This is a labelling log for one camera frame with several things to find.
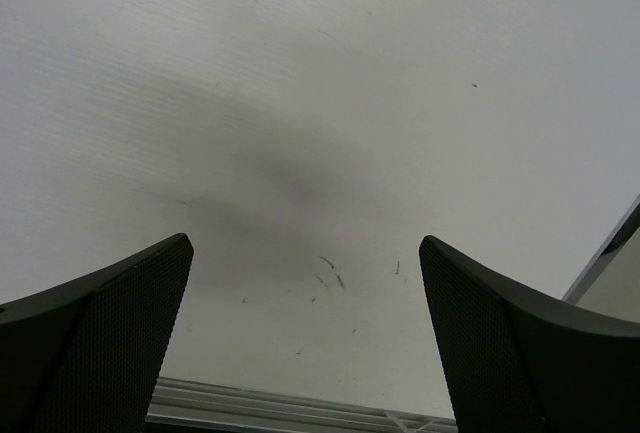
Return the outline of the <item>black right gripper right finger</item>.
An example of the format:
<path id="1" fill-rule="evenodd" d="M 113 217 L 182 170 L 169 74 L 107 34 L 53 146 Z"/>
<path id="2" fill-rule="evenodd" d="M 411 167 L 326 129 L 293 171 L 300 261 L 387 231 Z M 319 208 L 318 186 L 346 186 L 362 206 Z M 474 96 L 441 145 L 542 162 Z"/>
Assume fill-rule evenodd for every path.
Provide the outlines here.
<path id="1" fill-rule="evenodd" d="M 459 431 L 638 431 L 638 324 L 550 297 L 434 236 L 419 257 Z"/>

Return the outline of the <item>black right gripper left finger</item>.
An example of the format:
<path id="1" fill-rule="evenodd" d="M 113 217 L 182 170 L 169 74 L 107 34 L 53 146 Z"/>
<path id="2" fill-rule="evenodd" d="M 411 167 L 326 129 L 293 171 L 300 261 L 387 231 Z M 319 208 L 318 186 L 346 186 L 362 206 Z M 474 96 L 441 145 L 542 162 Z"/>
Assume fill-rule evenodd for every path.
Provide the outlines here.
<path id="1" fill-rule="evenodd" d="M 2 304 L 2 431 L 141 431 L 193 255 L 178 233 Z"/>

